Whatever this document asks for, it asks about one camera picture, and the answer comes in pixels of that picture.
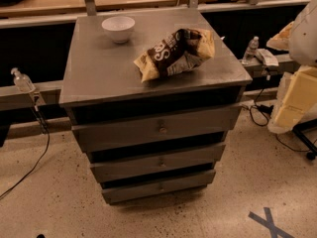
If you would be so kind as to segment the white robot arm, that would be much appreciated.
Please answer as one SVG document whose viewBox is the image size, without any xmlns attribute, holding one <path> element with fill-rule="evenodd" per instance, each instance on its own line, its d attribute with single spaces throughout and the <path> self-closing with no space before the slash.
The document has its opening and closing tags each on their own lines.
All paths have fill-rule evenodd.
<svg viewBox="0 0 317 238">
<path fill-rule="evenodd" d="M 274 134 L 291 131 L 317 103 L 317 0 L 311 0 L 295 18 L 288 50 L 300 68 L 280 80 L 267 125 Z"/>
</svg>

